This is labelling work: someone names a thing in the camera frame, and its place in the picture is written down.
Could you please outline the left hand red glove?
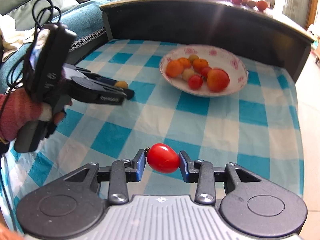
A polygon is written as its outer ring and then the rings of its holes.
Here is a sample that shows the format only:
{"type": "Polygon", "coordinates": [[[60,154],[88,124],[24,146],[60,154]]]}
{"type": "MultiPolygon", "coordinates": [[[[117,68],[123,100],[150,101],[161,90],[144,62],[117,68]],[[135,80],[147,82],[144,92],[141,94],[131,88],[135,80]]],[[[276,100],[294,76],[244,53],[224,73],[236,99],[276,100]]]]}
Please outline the left hand red glove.
{"type": "Polygon", "coordinates": [[[33,102],[23,88],[1,94],[1,146],[8,148],[18,130],[29,121],[52,121],[53,127],[49,129],[52,134],[65,116],[65,111],[53,114],[47,103],[33,102]]]}

